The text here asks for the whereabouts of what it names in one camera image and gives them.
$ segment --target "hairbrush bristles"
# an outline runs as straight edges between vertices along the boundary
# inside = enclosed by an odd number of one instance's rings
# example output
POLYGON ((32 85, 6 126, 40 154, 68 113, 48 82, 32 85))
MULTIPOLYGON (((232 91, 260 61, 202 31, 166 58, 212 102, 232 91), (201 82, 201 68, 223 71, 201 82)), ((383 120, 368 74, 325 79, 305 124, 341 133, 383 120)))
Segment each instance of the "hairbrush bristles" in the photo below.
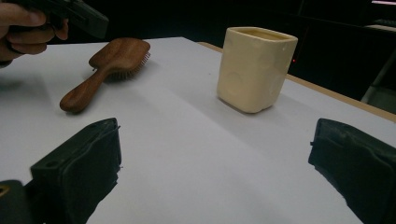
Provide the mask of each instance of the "hairbrush bristles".
POLYGON ((110 41, 89 60, 95 73, 73 90, 60 102, 62 110, 77 113, 91 101, 106 79, 131 79, 149 59, 150 44, 130 37, 110 41))

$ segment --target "table surface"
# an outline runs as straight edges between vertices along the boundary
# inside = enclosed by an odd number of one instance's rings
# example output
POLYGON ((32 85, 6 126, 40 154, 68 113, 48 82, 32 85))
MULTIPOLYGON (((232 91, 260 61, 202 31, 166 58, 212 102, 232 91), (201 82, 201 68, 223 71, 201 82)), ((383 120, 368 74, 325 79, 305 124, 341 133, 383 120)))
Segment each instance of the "table surface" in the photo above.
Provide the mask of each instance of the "table surface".
POLYGON ((287 79, 270 108, 240 113, 217 98, 221 53, 183 37, 147 40, 139 74, 102 84, 78 115, 62 97, 106 43, 54 45, 0 70, 0 179, 29 168, 86 125, 116 118, 118 185, 88 223, 361 223, 307 162, 319 118, 392 146, 396 125, 287 79))

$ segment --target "hairbrush handle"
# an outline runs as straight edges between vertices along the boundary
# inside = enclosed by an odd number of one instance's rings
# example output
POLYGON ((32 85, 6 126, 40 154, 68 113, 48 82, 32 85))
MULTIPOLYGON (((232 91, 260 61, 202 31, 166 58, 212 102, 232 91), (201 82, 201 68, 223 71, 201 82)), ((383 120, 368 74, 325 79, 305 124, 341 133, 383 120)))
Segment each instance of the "hairbrush handle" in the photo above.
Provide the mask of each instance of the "hairbrush handle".
POLYGON ((81 112, 90 103, 107 75, 106 69, 96 70, 92 76, 81 82, 62 98, 59 103, 61 109, 72 113, 81 112))

